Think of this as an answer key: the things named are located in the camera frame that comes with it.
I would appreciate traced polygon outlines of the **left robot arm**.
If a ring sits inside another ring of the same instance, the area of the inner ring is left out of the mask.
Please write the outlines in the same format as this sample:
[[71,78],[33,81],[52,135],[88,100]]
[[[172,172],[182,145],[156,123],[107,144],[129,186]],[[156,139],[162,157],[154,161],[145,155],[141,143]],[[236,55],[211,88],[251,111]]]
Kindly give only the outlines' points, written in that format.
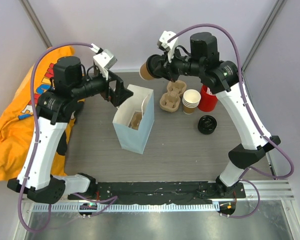
[[90,175],[52,175],[55,155],[64,150],[61,141],[80,100],[101,95],[118,107],[134,94],[111,71],[104,77],[101,73],[89,76],[84,70],[76,56],[59,58],[50,79],[54,86],[37,99],[34,133],[24,166],[18,177],[7,183],[9,189],[36,203],[55,204],[64,195],[80,194],[87,200],[96,195],[97,182]]

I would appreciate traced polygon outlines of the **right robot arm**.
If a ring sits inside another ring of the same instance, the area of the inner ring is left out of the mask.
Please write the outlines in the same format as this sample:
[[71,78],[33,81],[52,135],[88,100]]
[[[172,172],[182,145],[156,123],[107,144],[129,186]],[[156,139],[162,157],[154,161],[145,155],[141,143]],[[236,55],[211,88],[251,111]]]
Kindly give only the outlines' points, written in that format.
[[177,49],[178,37],[172,31],[164,31],[158,48],[164,54],[157,56],[157,64],[151,64],[157,78],[176,81],[180,75],[199,77],[224,106],[234,123],[241,143],[228,153],[229,163],[216,178],[216,193],[223,198],[233,193],[245,169],[261,160],[274,149],[268,140],[281,142],[262,126],[255,110],[248,110],[250,100],[244,86],[240,85],[239,72],[232,61],[220,60],[217,38],[209,32],[190,36],[190,53],[182,56]]

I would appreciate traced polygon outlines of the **black plastic cup lid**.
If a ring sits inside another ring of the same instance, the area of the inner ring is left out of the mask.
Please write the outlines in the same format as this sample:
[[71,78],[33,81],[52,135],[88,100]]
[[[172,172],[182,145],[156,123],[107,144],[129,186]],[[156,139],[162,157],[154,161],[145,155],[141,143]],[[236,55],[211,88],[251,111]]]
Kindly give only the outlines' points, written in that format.
[[158,54],[153,54],[146,60],[146,69],[149,75],[154,79],[163,78],[162,71],[162,56]]

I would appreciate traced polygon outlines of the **stack of paper cups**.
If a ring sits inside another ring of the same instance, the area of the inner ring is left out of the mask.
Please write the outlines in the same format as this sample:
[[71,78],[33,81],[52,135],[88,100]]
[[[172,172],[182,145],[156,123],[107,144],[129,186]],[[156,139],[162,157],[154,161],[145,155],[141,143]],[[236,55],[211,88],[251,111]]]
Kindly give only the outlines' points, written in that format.
[[201,100],[201,94],[195,89],[188,89],[182,97],[183,112],[190,115],[195,112]]

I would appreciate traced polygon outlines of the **brown pulp cup carrier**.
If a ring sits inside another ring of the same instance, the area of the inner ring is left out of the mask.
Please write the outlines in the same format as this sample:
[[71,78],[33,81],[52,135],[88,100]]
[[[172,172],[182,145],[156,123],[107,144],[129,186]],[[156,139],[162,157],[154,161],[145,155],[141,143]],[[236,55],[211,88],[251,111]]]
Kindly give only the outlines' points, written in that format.
[[132,119],[129,123],[129,127],[131,129],[138,130],[139,126],[140,126],[140,123],[141,123],[141,120],[142,120],[142,117],[143,117],[142,112],[141,111],[136,111],[132,116]]

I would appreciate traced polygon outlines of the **single brown paper cup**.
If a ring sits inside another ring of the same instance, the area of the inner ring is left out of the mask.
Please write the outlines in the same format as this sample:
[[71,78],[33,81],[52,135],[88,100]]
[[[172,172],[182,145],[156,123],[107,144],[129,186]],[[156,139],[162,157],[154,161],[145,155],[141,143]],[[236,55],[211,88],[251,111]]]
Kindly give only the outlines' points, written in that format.
[[150,61],[146,61],[139,69],[139,75],[143,80],[150,81],[156,79],[155,67]]

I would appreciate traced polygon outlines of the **white blue paper bag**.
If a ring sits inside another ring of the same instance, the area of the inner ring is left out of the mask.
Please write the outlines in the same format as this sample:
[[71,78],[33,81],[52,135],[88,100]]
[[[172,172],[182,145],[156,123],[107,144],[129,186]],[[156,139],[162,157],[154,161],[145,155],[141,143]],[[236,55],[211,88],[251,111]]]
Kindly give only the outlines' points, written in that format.
[[112,124],[122,149],[143,154],[154,121],[154,90],[130,84],[133,96],[118,107]]

